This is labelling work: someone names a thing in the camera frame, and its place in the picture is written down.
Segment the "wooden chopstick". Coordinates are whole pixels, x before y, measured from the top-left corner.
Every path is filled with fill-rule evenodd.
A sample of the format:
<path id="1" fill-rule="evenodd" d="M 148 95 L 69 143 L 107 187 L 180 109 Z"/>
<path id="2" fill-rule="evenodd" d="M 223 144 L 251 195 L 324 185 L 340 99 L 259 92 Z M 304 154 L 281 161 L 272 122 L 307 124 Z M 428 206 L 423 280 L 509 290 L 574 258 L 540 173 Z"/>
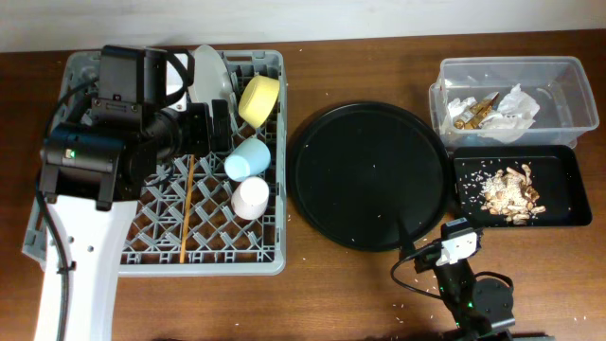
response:
<path id="1" fill-rule="evenodd" d="M 180 264 L 185 263 L 186 259 L 186 249 L 187 249 L 187 234 L 188 234 L 188 226 L 190 220 L 190 207 L 191 207 L 191 197 L 193 191 L 193 174 L 195 169 L 195 156 L 191 154 L 189 156 L 189 166 L 188 166 L 188 175 L 187 175 L 187 195 L 184 204 L 184 220 L 182 225 L 182 240 L 181 240 L 181 250 L 179 262 Z"/>

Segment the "blue cup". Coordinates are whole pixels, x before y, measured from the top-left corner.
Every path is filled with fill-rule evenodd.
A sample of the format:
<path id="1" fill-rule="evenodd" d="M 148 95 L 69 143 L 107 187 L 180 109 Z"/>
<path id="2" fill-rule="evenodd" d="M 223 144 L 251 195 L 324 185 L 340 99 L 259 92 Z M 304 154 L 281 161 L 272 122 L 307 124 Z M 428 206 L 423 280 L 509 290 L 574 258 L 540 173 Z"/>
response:
<path id="1" fill-rule="evenodd" d="M 271 163 L 267 145 L 255 137 L 248 138 L 224 160 L 227 176 L 236 182 L 264 172 Z"/>

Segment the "grey plate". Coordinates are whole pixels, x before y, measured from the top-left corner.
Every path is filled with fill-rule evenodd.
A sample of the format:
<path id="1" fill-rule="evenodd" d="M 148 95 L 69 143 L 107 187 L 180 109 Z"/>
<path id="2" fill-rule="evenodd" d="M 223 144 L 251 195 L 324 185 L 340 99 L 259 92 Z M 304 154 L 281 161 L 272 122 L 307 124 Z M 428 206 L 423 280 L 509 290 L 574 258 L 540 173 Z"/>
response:
<path id="1" fill-rule="evenodd" d="M 210 45 L 200 45 L 194 52 L 194 83 L 188 94 L 193 103 L 224 99 L 230 114 L 235 113 L 236 95 L 232 81 L 221 55 Z"/>

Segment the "yellow bowl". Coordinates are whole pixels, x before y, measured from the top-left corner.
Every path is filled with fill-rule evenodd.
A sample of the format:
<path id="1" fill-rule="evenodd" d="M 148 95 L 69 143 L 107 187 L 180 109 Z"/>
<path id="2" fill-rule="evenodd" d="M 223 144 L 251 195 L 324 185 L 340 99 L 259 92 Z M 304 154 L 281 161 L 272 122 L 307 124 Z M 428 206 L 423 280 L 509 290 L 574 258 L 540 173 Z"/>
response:
<path id="1" fill-rule="evenodd" d="M 259 128 L 271 114 L 280 90 L 276 79 L 256 75 L 246 85 L 239 103 L 239 114 L 250 126 Z"/>

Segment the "food scraps pile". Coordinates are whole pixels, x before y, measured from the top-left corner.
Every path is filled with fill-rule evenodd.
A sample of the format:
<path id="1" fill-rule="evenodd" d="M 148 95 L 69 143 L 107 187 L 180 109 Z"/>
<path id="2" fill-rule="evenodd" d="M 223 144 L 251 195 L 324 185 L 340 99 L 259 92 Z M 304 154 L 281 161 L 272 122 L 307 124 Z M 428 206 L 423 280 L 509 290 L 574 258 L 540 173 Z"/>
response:
<path id="1" fill-rule="evenodd" d="M 521 170 L 511 167 L 498 170 L 483 183 L 480 194 L 483 198 L 480 209 L 502 216 L 508 224 L 527 225 L 546 213 L 546 207 L 538 204 L 541 195 L 533 187 L 528 164 L 522 164 Z"/>

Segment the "pink cup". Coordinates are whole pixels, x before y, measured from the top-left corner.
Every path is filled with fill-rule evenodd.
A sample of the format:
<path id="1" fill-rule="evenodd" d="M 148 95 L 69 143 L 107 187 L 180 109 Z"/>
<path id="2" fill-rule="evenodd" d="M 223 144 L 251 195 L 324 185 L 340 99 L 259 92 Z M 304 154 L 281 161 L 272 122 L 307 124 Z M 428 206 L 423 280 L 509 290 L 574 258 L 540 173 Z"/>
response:
<path id="1" fill-rule="evenodd" d="M 267 183 L 256 176 L 242 181 L 231 198 L 234 213 L 244 220 L 261 217 L 268 206 L 270 190 Z"/>

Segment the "gold snack wrapper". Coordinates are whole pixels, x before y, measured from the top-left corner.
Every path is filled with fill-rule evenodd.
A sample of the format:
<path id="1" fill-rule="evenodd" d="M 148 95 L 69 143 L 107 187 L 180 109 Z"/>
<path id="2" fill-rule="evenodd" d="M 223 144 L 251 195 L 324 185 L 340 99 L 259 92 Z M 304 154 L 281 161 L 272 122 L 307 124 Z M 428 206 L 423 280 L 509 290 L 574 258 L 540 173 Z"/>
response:
<path id="1" fill-rule="evenodd" d="M 454 127 L 458 130 L 474 130 L 486 118 L 492 110 L 494 102 L 498 99 L 499 93 L 492 92 L 484 97 L 475 105 L 469 107 L 455 122 Z"/>

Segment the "white napkin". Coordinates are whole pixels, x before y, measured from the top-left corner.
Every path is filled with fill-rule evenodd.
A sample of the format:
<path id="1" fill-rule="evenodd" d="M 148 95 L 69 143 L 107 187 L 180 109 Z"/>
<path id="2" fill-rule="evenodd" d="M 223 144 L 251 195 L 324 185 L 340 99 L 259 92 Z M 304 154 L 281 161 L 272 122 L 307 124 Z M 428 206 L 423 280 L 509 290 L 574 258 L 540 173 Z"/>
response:
<path id="1" fill-rule="evenodd" d="M 455 98 L 446 104 L 447 114 L 441 119 L 438 133 L 442 137 L 456 141 L 462 137 L 475 137 L 510 144 L 520 139 L 536 122 L 534 117 L 541 107 L 528 93 L 521 89 L 521 84 L 513 86 L 505 96 L 498 100 L 497 92 L 489 93 L 482 99 L 467 97 Z M 468 134 L 465 125 L 473 119 L 473 106 L 487 99 L 495 99 L 496 105 L 487 104 L 487 114 L 475 128 L 470 127 Z"/>

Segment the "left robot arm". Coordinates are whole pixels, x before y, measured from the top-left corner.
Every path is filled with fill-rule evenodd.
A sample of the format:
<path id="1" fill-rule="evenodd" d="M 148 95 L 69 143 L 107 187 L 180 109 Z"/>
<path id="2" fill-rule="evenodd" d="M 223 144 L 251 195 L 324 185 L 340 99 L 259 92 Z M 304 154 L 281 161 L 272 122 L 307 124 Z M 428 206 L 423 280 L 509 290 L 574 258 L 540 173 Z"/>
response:
<path id="1" fill-rule="evenodd" d="M 36 201 L 47 228 L 35 338 L 107 340 L 121 250 L 159 165 L 224 152 L 232 106 L 220 54 L 107 45 L 45 132 Z"/>

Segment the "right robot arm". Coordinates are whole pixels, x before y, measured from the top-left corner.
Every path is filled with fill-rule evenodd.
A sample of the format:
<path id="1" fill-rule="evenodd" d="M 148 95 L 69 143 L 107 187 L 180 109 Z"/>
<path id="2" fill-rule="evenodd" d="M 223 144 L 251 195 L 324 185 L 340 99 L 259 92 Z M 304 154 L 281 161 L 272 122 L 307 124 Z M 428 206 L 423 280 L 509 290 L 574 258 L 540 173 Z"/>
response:
<path id="1" fill-rule="evenodd" d="M 469 258 L 480 250 L 483 229 L 460 218 L 444 224 L 438 239 L 416 248 L 403 222 L 397 223 L 399 260 L 390 277 L 408 261 L 415 271 L 432 271 L 438 293 L 425 295 L 441 301 L 452 314 L 456 328 L 445 332 L 445 340 L 511 340 L 515 325 L 512 312 L 514 285 L 511 278 L 495 272 L 475 273 Z"/>

